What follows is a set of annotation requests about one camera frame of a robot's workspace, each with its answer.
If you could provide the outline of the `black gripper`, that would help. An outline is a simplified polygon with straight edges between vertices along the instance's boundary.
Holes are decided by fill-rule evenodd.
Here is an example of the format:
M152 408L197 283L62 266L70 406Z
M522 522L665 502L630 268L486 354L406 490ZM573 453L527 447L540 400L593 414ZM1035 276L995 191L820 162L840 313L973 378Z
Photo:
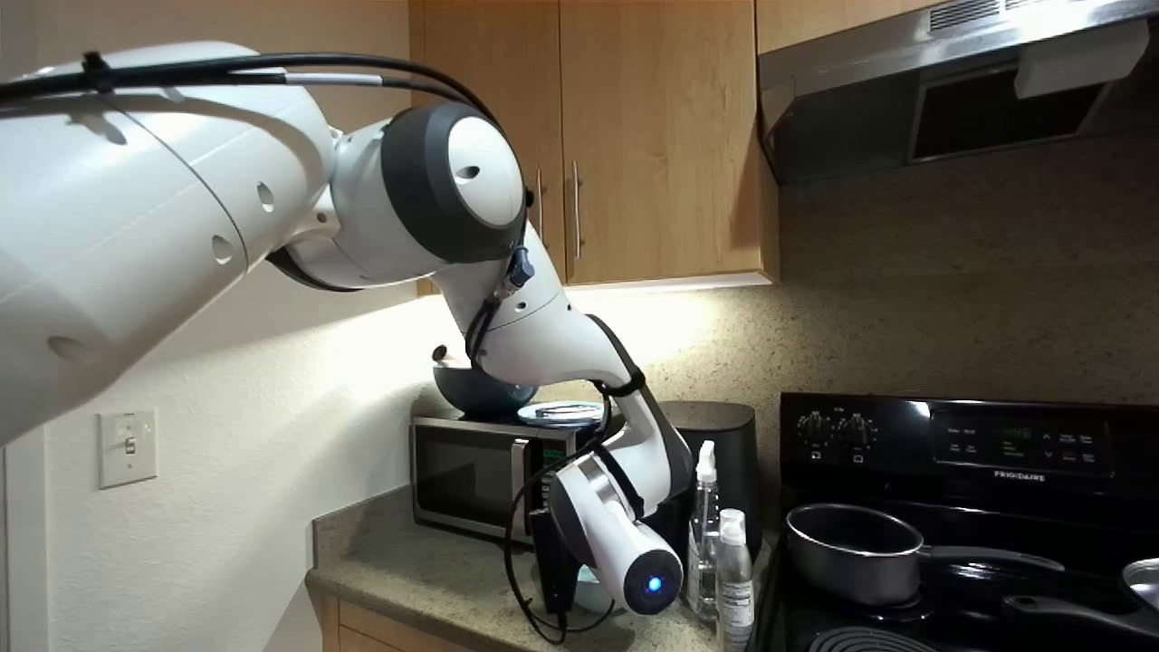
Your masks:
M527 512L527 534L533 534L533 547L537 547L540 602L542 602L548 623L552 631L563 631L568 611L575 604L578 559L560 541L542 501Z

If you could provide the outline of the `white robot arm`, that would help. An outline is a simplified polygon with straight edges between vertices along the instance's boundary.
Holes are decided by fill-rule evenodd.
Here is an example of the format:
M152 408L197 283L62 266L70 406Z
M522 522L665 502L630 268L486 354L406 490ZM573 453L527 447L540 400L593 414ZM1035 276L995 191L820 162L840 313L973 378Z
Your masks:
M497 116L437 70L161 42L0 88L0 425L106 391L245 272L362 292L433 279L497 380L587 380L620 414L542 479L568 555L621 609L682 596L649 519L691 453L621 339L568 303Z

